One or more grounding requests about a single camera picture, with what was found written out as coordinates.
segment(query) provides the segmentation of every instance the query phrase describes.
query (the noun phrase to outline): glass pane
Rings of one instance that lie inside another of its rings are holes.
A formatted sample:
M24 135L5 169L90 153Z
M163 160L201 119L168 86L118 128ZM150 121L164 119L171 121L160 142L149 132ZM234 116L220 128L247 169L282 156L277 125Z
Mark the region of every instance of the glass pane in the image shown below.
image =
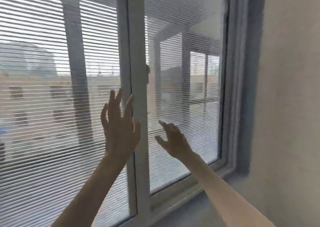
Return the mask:
M145 0L150 191L189 172L154 140L161 119L176 124L195 152L218 157L218 68L223 0Z
M116 1L79 4L0 0L3 227L50 226L104 154L101 108L120 87ZM68 34L70 19L82 29ZM81 38L85 55L72 54L67 41L82 46ZM127 185L124 168L93 226L129 216Z

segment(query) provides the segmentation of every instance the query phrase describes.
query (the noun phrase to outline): bare arm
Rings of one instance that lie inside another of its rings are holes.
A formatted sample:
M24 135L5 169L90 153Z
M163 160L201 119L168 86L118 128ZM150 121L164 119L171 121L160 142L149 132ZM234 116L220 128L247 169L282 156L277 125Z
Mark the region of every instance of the bare arm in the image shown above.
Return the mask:
M51 227L90 227L114 181L140 139L140 124L132 120L133 97L127 102L121 117L122 92L110 92L109 104L101 112L101 123L106 138L106 153L77 196Z
M228 227L274 226L192 151L185 136L174 124L162 121L159 123L163 126L168 141L164 141L160 136L155 139L171 156L180 160L190 170Z

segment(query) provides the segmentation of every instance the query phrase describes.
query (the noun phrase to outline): left hand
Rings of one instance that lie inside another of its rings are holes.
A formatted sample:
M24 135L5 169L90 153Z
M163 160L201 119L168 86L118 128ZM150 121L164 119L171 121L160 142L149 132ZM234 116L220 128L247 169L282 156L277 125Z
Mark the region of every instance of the left hand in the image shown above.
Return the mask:
M123 116L120 110L121 99L121 88L117 96L111 90L109 103L104 105L100 118L106 139L106 153L129 157L140 140L140 123L132 117L133 95L127 101Z

